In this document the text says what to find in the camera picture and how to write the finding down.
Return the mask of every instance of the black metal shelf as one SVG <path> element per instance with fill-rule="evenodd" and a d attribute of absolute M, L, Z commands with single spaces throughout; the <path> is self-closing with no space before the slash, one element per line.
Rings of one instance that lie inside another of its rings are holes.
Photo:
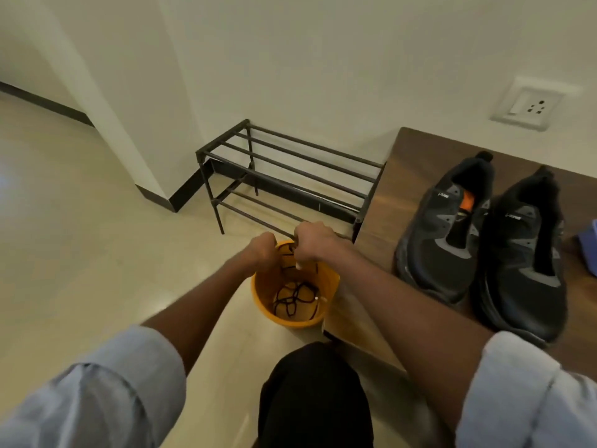
<path fill-rule="evenodd" d="M 325 152 L 328 152 L 335 156 L 344 157 L 345 159 L 350 159 L 350 160 L 353 160 L 358 163 L 369 165 L 373 168 L 377 168 L 378 169 L 377 176 L 370 177 L 370 176 L 367 176 L 360 172 L 348 170 L 347 168 L 344 168 L 343 166 L 330 164 L 328 162 L 317 159 L 315 157 L 310 157 L 308 155 L 305 155 L 305 154 L 302 154 L 302 153 L 299 153 L 299 152 L 296 152 L 293 150 L 289 150 L 289 149 L 279 146 L 277 144 L 273 144 L 271 142 L 265 142 L 264 140 L 254 138 L 251 135 L 252 129 L 266 133 L 268 135 L 272 135 L 274 137 L 283 138 L 284 140 L 296 142 L 296 143 L 302 144 L 304 146 L 309 146 L 311 148 L 314 148 L 314 149 L 317 149 L 320 151 L 325 151 Z M 243 138 L 244 140 L 246 140 L 247 144 L 248 144 L 248 150 L 243 149 L 238 146 L 235 146 L 233 144 L 230 144 L 228 141 L 233 137 Z M 265 157 L 264 155 L 254 153 L 253 152 L 253 143 L 261 144 L 262 146 L 268 147 L 270 149 L 273 149 L 273 150 L 276 150 L 279 152 L 286 153 L 290 156 L 298 157 L 302 160 L 305 160 L 305 161 L 308 161 L 308 162 L 311 162 L 311 163 L 314 163 L 317 165 L 325 166 L 327 168 L 330 168 L 331 170 L 335 170 L 335 171 L 344 173 L 346 175 L 349 175 L 349 176 L 352 176 L 352 177 L 355 177 L 355 178 L 358 178 L 358 179 L 361 179 L 361 180 L 364 180 L 367 182 L 371 182 L 373 185 L 371 186 L 371 189 L 369 190 L 369 192 L 367 194 L 364 194 L 362 192 L 348 188 L 346 186 L 343 186 L 343 185 L 333 182 L 331 180 L 319 177 L 319 176 L 309 173 L 307 171 L 299 170 L 293 166 L 278 162 L 269 157 Z M 243 165 L 239 165 L 231 160 L 228 160 L 224 157 L 214 154 L 213 150 L 219 146 L 225 146 L 229 149 L 232 149 L 237 152 L 248 155 L 249 159 L 250 159 L 249 166 L 244 167 Z M 285 232 L 284 230 L 282 230 L 274 225 L 271 225 L 270 223 L 264 222 L 263 220 L 261 220 L 257 217 L 254 217 L 250 214 L 247 214 L 246 212 L 241 211 L 240 209 L 237 209 L 237 208 L 231 206 L 230 204 L 224 202 L 224 199 L 230 194 L 240 196 L 243 199 L 249 200 L 252 203 L 256 203 L 256 204 L 258 204 L 262 207 L 265 207 L 269 210 L 272 210 L 279 214 L 285 215 L 289 218 L 292 218 L 293 220 L 297 220 L 298 222 L 305 221 L 303 218 L 298 217 L 294 214 L 291 214 L 290 212 L 279 209 L 275 206 L 272 206 L 271 204 L 264 203 L 263 201 L 253 198 L 252 196 L 244 195 L 242 193 L 237 192 L 236 188 L 240 184 L 245 183 L 245 184 L 249 184 L 250 186 L 255 188 L 256 196 L 259 195 L 259 189 L 262 189 L 265 192 L 268 192 L 268 193 L 271 193 L 274 195 L 278 195 L 278 196 L 282 196 L 283 198 L 288 199 L 290 201 L 294 201 L 295 203 L 299 203 L 304 206 L 314 208 L 315 210 L 318 210 L 319 212 L 322 212 L 322 213 L 325 213 L 332 217 L 339 218 L 340 220 L 344 220 L 346 222 L 352 223 L 352 225 L 353 225 L 352 241 L 354 242 L 354 240 L 356 239 L 356 235 L 358 234 L 359 229 L 361 228 L 361 224 L 363 222 L 363 219 L 365 218 L 367 209 L 369 208 L 369 203 L 371 202 L 371 198 L 373 197 L 373 193 L 375 192 L 375 189 L 377 188 L 377 183 L 379 182 L 379 179 L 382 175 L 382 171 L 384 168 L 384 164 L 378 164 L 376 162 L 372 162 L 370 160 L 366 160 L 361 157 L 353 156 L 353 155 L 347 154 L 345 152 L 333 150 L 328 147 L 321 146 L 319 144 L 315 144 L 312 142 L 306 142 L 299 138 L 291 137 L 290 135 L 281 134 L 279 132 L 274 132 L 273 130 L 270 130 L 270 129 L 256 126 L 254 124 L 251 124 L 251 122 L 248 119 L 245 119 L 244 121 L 238 123 L 237 125 L 235 125 L 235 127 L 227 130 L 226 132 L 224 132 L 222 135 L 218 136 L 213 141 L 207 143 L 204 147 L 199 149 L 196 152 L 196 154 L 197 154 L 197 161 L 201 168 L 201 174 L 202 174 L 203 180 L 205 182 L 205 188 L 207 189 L 207 194 L 210 197 L 210 202 L 214 209 L 215 217 L 218 221 L 218 225 L 220 226 L 220 232 L 222 234 L 224 233 L 224 227 L 222 226 L 222 222 L 220 220 L 220 214 L 218 212 L 218 206 L 220 206 L 220 205 L 223 207 L 226 207 L 227 209 L 232 210 L 244 217 L 247 217 L 247 218 L 253 220 L 254 222 L 260 223 L 261 225 L 264 225 L 264 226 L 268 227 L 269 229 L 272 229 L 273 231 L 279 232 L 291 239 L 294 237 L 293 234 Z M 209 172 L 209 170 L 206 169 L 206 162 L 205 162 L 206 157 L 209 157 L 211 159 L 210 162 L 213 167 L 213 171 L 221 172 L 222 174 L 226 174 L 229 177 L 234 179 L 234 181 L 216 197 L 214 197 L 213 192 L 211 191 L 210 182 L 208 180 L 209 176 L 211 175 L 211 172 Z M 325 184 L 334 189 L 341 190 L 342 192 L 346 192 L 349 195 L 357 196 L 363 200 L 363 203 L 362 203 L 362 205 L 357 206 L 355 204 L 344 202 L 344 201 L 334 198 L 332 196 L 324 195 L 324 194 L 321 194 L 314 190 L 306 189 L 306 188 L 303 188 L 296 184 L 293 184 L 291 182 L 277 179 L 277 178 L 274 178 L 267 174 L 264 174 L 262 172 L 258 172 L 255 170 L 255 159 L 262 160 L 262 161 L 270 163 L 272 165 L 279 166 L 280 168 L 283 168 L 285 170 L 292 171 L 298 175 L 307 177 L 309 179 L 312 179 L 319 183 Z"/>

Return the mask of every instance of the wooden tabletop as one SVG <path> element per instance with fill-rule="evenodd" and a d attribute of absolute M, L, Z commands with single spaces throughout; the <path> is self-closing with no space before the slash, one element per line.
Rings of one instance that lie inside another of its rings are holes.
<path fill-rule="evenodd" d="M 360 252 L 390 272 L 394 249 L 425 191 L 454 165 L 481 150 L 437 135 L 400 129 L 355 242 Z M 540 166 L 529 160 L 492 153 L 496 169 L 494 195 Z M 565 369 L 597 380 L 597 278 L 586 270 L 574 237 L 597 218 L 597 179 L 558 168 L 551 170 L 561 186 L 560 204 L 566 223 L 562 258 L 569 315 L 566 329 L 548 353 Z M 461 311 L 473 318 L 468 301 Z M 342 283 L 325 318 L 324 331 L 403 369 L 364 308 Z"/>

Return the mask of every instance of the black shoe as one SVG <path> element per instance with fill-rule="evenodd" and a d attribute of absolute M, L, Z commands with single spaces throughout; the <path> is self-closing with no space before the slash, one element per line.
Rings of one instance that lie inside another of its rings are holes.
<path fill-rule="evenodd" d="M 394 254 L 394 273 L 449 305 L 474 279 L 479 232 L 489 208 L 493 156 L 463 160 L 425 193 Z"/>
<path fill-rule="evenodd" d="M 567 318 L 558 193 L 542 166 L 493 203 L 470 295 L 482 321 L 542 348 L 562 333 Z"/>

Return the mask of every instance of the trousers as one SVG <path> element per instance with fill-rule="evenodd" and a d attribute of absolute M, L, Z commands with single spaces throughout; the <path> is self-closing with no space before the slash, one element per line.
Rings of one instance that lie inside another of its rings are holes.
<path fill-rule="evenodd" d="M 259 448 L 373 446 L 359 376 L 321 342 L 278 362 L 261 389 L 257 430 Z"/>

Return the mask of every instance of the shirt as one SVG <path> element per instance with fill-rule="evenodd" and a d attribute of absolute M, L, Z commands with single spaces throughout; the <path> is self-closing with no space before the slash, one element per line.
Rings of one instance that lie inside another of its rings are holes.
<path fill-rule="evenodd" d="M 597 446 L 597 386 L 514 334 L 494 335 L 467 393 L 459 447 Z M 186 378 L 157 331 L 132 327 L 34 392 L 0 427 L 4 447 L 155 447 Z"/>

